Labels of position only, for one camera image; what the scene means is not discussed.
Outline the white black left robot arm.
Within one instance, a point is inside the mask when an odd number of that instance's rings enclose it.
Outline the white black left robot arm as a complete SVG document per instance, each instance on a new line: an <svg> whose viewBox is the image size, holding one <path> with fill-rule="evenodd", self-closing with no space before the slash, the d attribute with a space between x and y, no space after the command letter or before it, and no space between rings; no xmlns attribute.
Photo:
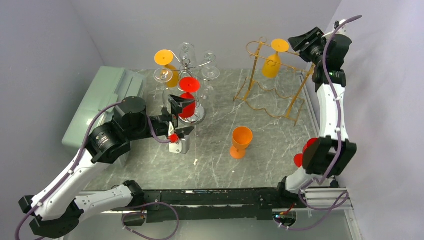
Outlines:
<svg viewBox="0 0 424 240"><path fill-rule="evenodd" d="M153 138L161 144L181 146L180 153L188 151L186 139L193 128L179 128L178 117L195 100L169 95L168 102L170 110L163 107L161 115L148 116L143 98L126 97L109 105L113 111L110 121L97 127L89 123L69 165L40 193L19 200L38 240L64 237L79 223L108 210L139 210L147 205L145 192L134 180L101 193L84 197L79 193L100 172L128 153L133 141Z"/></svg>

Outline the orange plastic goblet back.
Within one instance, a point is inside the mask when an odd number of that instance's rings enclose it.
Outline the orange plastic goblet back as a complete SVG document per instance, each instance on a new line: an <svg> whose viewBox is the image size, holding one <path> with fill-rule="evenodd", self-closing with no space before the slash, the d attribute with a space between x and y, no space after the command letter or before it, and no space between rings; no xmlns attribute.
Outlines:
<svg viewBox="0 0 424 240"><path fill-rule="evenodd" d="M266 58L261 71L264 77L272 79L275 78L280 71L282 62L279 53L287 52L290 46L286 40L281 38L274 39L270 46L275 53Z"/></svg>

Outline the gold wine glass rack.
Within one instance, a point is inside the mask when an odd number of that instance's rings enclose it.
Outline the gold wine glass rack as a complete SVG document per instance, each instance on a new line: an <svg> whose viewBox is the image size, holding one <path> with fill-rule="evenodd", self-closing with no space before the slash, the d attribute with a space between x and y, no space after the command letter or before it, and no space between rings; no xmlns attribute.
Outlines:
<svg viewBox="0 0 424 240"><path fill-rule="evenodd" d="M297 125L306 105L304 86L314 67L301 69L285 63L285 57L297 56L289 47L287 52L278 54L281 60L278 75L274 78L263 76L265 60L275 53L271 48L272 41L260 37L246 44L245 50L253 60L252 68L232 100L246 104L253 111L264 112L271 118L287 119Z"/></svg>

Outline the clear ribbed wine glass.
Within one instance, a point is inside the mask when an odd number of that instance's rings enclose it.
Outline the clear ribbed wine glass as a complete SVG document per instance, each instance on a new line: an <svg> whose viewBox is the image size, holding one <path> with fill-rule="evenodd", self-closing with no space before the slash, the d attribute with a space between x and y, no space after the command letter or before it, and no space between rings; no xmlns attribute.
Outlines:
<svg viewBox="0 0 424 240"><path fill-rule="evenodd" d="M197 58L195 53L195 46L189 42L183 42L179 45L179 59L184 66L196 67Z"/></svg>
<svg viewBox="0 0 424 240"><path fill-rule="evenodd" d="M208 50L205 51L203 54L203 60L201 63L201 73L205 80L211 81L217 79L221 72L217 68L217 58L213 51Z"/></svg>

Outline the red plastic goblet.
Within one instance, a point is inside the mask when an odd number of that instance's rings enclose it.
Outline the red plastic goblet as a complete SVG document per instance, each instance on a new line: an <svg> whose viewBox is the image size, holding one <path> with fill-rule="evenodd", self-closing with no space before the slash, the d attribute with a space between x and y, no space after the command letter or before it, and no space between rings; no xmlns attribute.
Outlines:
<svg viewBox="0 0 424 240"><path fill-rule="evenodd" d="M314 137L314 138L310 138L308 141L307 141L307 143L304 145L304 147L303 147L303 149L302 149L302 152L301 153L298 153L298 154L296 154L295 156L294 156L294 158L293 158L293 161L294 161L294 164L298 167L298 168L300 168L302 165L303 165L303 156L304 156L304 153L305 153L305 151L306 151L306 149L308 148L308 147L310 147L316 140L317 140L318 138L317 137Z"/></svg>
<svg viewBox="0 0 424 240"><path fill-rule="evenodd" d="M196 100L194 97L194 93L196 93L200 88L200 82L191 76L183 77L179 81L179 87L182 89L183 94L180 95L181 98L194 100L193 103L190 103L188 106L183 107L182 113L179 114L181 118L190 118L195 114L196 109Z"/></svg>

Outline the orange plastic goblet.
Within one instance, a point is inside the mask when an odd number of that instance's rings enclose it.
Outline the orange plastic goblet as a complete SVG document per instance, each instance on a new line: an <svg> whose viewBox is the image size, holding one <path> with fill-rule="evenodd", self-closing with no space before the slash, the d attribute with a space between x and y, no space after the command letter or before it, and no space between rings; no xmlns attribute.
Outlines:
<svg viewBox="0 0 424 240"><path fill-rule="evenodd" d="M162 67L168 68L168 69L172 70L172 72L173 72L172 80L167 83L169 88L176 87L178 85L178 82L179 82L179 73L178 73L176 67L174 67L171 64L174 57L175 57L174 53L171 50L168 50L168 49L159 50L154 56L154 61L156 62L157 65L160 66L160 68L162 68Z"/></svg>
<svg viewBox="0 0 424 240"><path fill-rule="evenodd" d="M242 159L253 140L253 132L246 126L238 126L233 130L231 140L230 155L234 159Z"/></svg>
<svg viewBox="0 0 424 240"><path fill-rule="evenodd" d="M280 71L282 62L279 53L287 52L290 46L286 40L281 38L274 39L270 46L275 53L266 58L261 71L264 77L272 79L275 78Z"/></svg>

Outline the red plastic goblet back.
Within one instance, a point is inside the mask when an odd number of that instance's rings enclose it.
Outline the red plastic goblet back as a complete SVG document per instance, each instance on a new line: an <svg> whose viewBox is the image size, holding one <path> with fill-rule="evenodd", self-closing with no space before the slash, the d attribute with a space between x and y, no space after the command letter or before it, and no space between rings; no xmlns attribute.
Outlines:
<svg viewBox="0 0 424 240"><path fill-rule="evenodd" d="M179 81L179 87L182 89L183 94L180 95L181 98L194 100L193 103L190 103L188 106L183 107L182 113L179 114L181 118L190 118L195 114L196 109L196 100L194 97L194 93L196 93L200 88L200 82L191 76L183 77Z"/></svg>

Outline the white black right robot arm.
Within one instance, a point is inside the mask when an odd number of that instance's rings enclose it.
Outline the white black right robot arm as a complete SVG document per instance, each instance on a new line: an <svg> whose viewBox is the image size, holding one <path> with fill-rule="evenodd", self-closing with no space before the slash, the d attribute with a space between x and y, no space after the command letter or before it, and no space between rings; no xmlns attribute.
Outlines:
<svg viewBox="0 0 424 240"><path fill-rule="evenodd" d="M275 194L282 208L289 207L295 195L313 180L339 176L357 152L357 145L349 140L344 117L347 80L342 66L352 40L344 33L336 33L333 39L330 36L315 27L288 39L305 62L315 65L312 81L319 102L320 127L317 140L302 154L301 166L283 179L281 190Z"/></svg>

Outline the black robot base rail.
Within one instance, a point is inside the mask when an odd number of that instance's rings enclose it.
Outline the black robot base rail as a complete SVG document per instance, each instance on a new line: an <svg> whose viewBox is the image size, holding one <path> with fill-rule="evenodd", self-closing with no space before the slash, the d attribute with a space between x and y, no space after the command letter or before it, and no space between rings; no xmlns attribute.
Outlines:
<svg viewBox="0 0 424 240"><path fill-rule="evenodd" d="M143 201L119 207L144 210L147 223L175 220L256 219L271 221L284 211L305 209L284 187L145 190Z"/></svg>

